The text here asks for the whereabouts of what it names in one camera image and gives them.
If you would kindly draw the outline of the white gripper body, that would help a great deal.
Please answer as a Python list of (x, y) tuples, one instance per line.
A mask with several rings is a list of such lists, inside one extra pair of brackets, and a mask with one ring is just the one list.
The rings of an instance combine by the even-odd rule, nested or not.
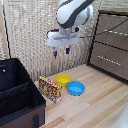
[(79, 42), (79, 27), (71, 29), (54, 29), (47, 33), (47, 45), (49, 47), (59, 47), (73, 45)]

